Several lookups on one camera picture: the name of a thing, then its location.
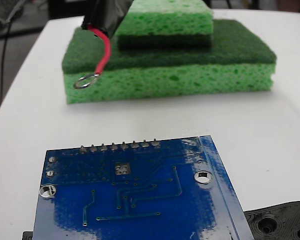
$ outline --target metal pin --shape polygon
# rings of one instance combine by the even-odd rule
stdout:
[[[133,141],[133,142],[131,143],[131,148],[136,149],[136,148],[138,148],[138,147],[139,147],[139,144],[136,143],[136,141]]]
[[[129,146],[123,141],[120,147],[122,149],[127,149]]]
[[[101,144],[101,151],[107,151],[108,148],[103,143]]]
[[[49,158],[48,161],[49,161],[49,163],[55,163],[57,161],[57,159],[54,156],[52,156]]]
[[[160,143],[157,141],[157,139],[154,139],[153,142],[151,142],[152,146],[158,146]]]
[[[149,143],[147,143],[146,140],[143,140],[143,143],[141,143],[141,146],[143,148],[147,148],[147,147],[149,147]]]
[[[90,151],[91,152],[96,152],[98,149],[97,149],[97,147],[96,146],[94,146],[94,145],[91,145],[91,148],[90,148]]]
[[[114,151],[114,150],[117,150],[118,147],[117,145],[115,145],[115,143],[113,142],[112,145],[111,145],[111,150]]]
[[[47,172],[45,173],[45,175],[46,175],[48,178],[51,178],[51,177],[53,177],[53,176],[55,175],[55,172],[54,172],[54,171],[47,171]]]
[[[84,146],[80,147],[80,153],[85,154],[87,152],[87,149]]]

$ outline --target blue circuit board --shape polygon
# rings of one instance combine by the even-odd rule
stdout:
[[[33,240],[253,240],[210,136],[46,153]]]

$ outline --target stacked sponges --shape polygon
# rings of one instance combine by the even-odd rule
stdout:
[[[102,77],[80,90],[74,82],[94,71],[104,44],[76,29],[62,63],[67,102],[269,90],[275,54],[241,23],[212,18],[202,0],[134,1]]]

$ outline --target red wire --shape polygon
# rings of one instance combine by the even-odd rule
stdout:
[[[107,65],[110,56],[111,56],[111,43],[110,43],[110,39],[107,37],[107,35],[105,35],[102,31],[100,31],[99,29],[96,29],[94,27],[92,27],[91,25],[88,25],[88,30],[90,30],[91,32],[93,32],[96,36],[98,36],[99,38],[101,38],[104,42],[104,56],[101,59],[101,61],[98,63],[98,65],[95,68],[95,74],[101,74],[105,68],[105,66]]]

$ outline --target white table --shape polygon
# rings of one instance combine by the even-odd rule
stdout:
[[[46,150],[212,135],[244,211],[300,201],[300,14],[216,10],[277,54],[271,92],[66,104],[61,62],[82,18],[50,21],[0,109],[0,239],[32,231]]]

